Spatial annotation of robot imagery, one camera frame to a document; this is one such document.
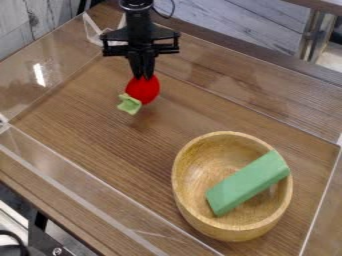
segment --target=small green object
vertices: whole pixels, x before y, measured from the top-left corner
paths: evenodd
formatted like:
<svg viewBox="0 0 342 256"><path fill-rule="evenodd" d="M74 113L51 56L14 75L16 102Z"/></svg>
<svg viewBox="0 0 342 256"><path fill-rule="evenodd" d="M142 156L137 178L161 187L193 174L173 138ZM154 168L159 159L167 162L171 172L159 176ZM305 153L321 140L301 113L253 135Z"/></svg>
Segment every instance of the small green object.
<svg viewBox="0 0 342 256"><path fill-rule="evenodd" d="M221 217L290 174L289 166L276 150L229 176L206 197L214 214Z"/></svg>
<svg viewBox="0 0 342 256"><path fill-rule="evenodd" d="M134 116L143 106L142 101L133 98L127 93L121 94L119 98L123 102L118 105L118 109Z"/></svg>

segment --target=red ball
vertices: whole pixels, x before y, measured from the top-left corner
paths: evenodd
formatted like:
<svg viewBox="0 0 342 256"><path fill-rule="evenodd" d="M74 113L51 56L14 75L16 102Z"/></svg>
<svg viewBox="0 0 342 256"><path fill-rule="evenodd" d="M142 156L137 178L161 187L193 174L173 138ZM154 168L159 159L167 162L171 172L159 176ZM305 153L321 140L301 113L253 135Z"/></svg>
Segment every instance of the red ball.
<svg viewBox="0 0 342 256"><path fill-rule="evenodd" d="M139 80L134 77L126 87L126 93L135 99L141 100L146 105L159 95L161 85L157 76L154 75L150 80L142 77Z"/></svg>

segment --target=green rectangular block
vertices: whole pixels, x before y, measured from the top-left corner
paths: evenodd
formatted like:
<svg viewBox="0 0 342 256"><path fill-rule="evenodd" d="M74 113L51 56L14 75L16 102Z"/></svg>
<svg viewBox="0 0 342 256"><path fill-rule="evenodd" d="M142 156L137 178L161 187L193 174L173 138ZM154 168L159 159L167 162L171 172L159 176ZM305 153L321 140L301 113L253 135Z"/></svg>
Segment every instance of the green rectangular block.
<svg viewBox="0 0 342 256"><path fill-rule="evenodd" d="M290 174L289 166L276 150L229 176L206 197L214 214L221 217Z"/></svg>

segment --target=wooden bowl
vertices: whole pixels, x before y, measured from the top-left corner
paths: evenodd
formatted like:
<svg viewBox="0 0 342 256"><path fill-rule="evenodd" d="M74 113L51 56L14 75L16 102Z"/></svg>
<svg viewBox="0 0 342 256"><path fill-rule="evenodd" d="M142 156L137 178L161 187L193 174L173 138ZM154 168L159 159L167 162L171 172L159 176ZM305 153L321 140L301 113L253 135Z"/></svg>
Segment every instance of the wooden bowl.
<svg viewBox="0 0 342 256"><path fill-rule="evenodd" d="M193 227L207 236L230 242L264 235L280 221L293 196L293 177L216 217L205 193L274 148L238 132L214 132L194 139L178 153L173 189L178 208Z"/></svg>

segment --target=bowl rim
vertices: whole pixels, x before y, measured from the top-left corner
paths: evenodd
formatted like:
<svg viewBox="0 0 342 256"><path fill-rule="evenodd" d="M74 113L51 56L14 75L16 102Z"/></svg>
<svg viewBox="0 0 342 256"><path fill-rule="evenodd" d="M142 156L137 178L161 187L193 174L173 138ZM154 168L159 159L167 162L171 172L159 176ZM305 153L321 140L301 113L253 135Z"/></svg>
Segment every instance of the bowl rim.
<svg viewBox="0 0 342 256"><path fill-rule="evenodd" d="M185 203L185 200L179 196L179 193L178 193L178 190L177 190L177 188L179 186L178 178L177 178L177 165L178 165L178 162L179 162L179 160L181 160L181 158L183 156L183 153L201 140L207 139L209 137L220 136L220 135L229 135L229 136L238 136L238 137L248 138L248 139L258 142L260 144L262 144L270 151L276 150L274 147L272 145L269 145L265 141L258 139L256 136L249 135L249 134L242 133L242 132L218 131L218 132L207 133L207 134L194 138L185 145L185 147L181 149L181 151L178 152L178 155L177 155L177 158L175 158L175 161L174 161L173 175L171 175L171 185L173 185L174 197L177 199L177 202L181 203L182 207L191 214L193 218L195 218L198 221L201 221L202 223L207 224L209 226L216 227L216 228L222 229L222 230L230 230L230 231L249 231L249 230L254 230L254 229L265 227L265 226L270 225L273 222L278 221L280 218L282 217L282 215L284 215L289 205L290 205L292 197L293 197L293 175L292 175L292 172L290 172L290 175L285 178L286 179L286 196L285 196L285 199L284 199L284 201L282 201L277 211L268 218L265 218L264 220L261 220L261 221L258 221L256 223L252 223L252 224L246 224L246 225L230 225L230 224L218 223L213 219L205 217L203 215L199 215L195 212L194 208L187 206L187 204Z"/></svg>

